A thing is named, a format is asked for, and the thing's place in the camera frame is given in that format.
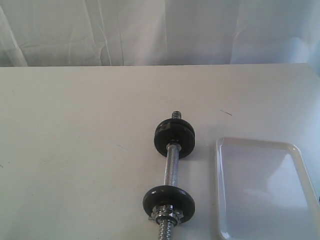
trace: white plastic tray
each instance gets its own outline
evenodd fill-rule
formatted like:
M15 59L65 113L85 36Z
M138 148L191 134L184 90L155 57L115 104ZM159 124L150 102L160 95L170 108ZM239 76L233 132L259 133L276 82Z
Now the white plastic tray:
M220 138L216 170L222 239L320 239L318 198L296 146Z

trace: white backdrop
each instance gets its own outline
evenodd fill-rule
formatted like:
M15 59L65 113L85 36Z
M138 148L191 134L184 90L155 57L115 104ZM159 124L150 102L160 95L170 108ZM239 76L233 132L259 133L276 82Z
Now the white backdrop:
M0 66L309 63L320 0L0 0Z

